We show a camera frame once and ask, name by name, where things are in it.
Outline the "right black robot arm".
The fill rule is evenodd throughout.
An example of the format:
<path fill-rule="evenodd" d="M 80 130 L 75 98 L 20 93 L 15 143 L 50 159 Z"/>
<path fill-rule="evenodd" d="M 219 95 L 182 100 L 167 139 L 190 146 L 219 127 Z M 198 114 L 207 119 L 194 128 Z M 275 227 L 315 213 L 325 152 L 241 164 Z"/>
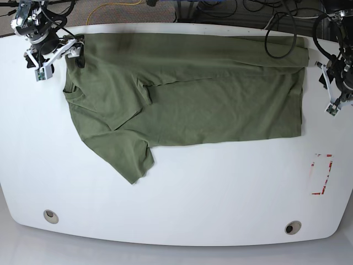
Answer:
<path fill-rule="evenodd" d="M 63 57 L 73 58 L 79 68 L 85 67 L 84 36 L 74 35 L 65 28 L 76 1 L 70 1 L 61 13 L 49 10 L 50 4 L 50 1 L 19 1 L 10 24 L 16 35 L 30 42 L 24 58 L 27 68 L 34 69 L 37 81 L 51 78 L 54 62 Z"/>

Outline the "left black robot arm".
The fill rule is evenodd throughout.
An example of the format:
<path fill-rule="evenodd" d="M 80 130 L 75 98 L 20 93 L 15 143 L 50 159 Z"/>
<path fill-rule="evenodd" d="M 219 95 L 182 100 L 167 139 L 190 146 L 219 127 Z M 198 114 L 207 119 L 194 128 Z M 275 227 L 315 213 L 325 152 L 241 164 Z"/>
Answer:
<path fill-rule="evenodd" d="M 319 82 L 327 90 L 330 103 L 326 112 L 336 116 L 343 107 L 352 105 L 352 1 L 323 1 L 323 14 L 314 21 L 312 39 L 328 63 L 317 62 L 322 74 Z M 317 27 L 322 20 L 329 19 L 339 45 L 339 54 L 324 50 L 317 38 Z"/>

